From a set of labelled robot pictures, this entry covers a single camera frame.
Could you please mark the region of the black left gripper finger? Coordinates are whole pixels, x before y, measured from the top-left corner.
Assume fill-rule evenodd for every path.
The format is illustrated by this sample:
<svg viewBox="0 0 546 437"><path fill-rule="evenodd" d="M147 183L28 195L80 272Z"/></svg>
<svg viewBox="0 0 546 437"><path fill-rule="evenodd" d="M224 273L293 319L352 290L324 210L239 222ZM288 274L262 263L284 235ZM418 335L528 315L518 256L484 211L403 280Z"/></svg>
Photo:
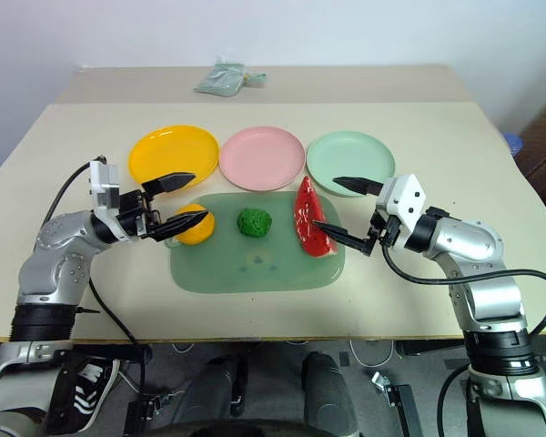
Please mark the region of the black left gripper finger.
<svg viewBox="0 0 546 437"><path fill-rule="evenodd" d="M176 214L164 223L150 226L147 236L155 241L171 239L176 235L182 234L199 224L208 215L208 210L189 211Z"/></svg>
<svg viewBox="0 0 546 437"><path fill-rule="evenodd" d="M181 189L195 178L196 175L194 173L174 172L143 182L141 186L149 197L154 197L161 193L169 193Z"/></svg>

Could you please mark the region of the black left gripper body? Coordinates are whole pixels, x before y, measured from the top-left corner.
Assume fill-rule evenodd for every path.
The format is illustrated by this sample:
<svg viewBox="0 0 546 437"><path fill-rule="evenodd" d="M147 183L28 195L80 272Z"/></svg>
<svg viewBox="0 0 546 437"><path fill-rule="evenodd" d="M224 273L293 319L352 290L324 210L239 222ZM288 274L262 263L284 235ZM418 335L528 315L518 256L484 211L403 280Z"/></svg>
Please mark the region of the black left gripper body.
<svg viewBox="0 0 546 437"><path fill-rule="evenodd" d="M161 225L160 214L151 205L153 199L153 195L139 189L119 197L119 214L116 218L128 236L145 238Z"/></svg>

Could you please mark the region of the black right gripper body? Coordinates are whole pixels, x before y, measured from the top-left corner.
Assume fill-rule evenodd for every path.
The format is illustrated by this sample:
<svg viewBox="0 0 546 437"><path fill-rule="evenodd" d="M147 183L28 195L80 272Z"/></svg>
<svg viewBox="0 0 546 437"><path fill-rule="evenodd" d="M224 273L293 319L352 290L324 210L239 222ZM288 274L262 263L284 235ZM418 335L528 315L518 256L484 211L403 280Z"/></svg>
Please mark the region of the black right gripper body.
<svg viewBox="0 0 546 437"><path fill-rule="evenodd" d="M381 246L391 248L400 234L401 225L399 217L388 215L387 218L383 218L375 210L369 221L368 236L371 240L379 242Z"/></svg>

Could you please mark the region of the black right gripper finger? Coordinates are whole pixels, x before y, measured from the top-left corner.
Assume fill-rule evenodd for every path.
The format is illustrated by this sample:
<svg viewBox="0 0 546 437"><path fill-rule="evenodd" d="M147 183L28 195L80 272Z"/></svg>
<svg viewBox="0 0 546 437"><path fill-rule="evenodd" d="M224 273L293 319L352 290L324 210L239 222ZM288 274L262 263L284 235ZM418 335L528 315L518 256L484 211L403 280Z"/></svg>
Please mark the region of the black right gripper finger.
<svg viewBox="0 0 546 437"><path fill-rule="evenodd" d="M318 220L314 220L313 224L321 229L330 238L334 239L336 242L349 248L355 249L366 256L369 256L374 248L375 239L361 239L350 235L349 232L344 228Z"/></svg>
<svg viewBox="0 0 546 437"><path fill-rule="evenodd" d="M337 177L333 181L341 187L360 195L378 196L383 184L367 178Z"/></svg>

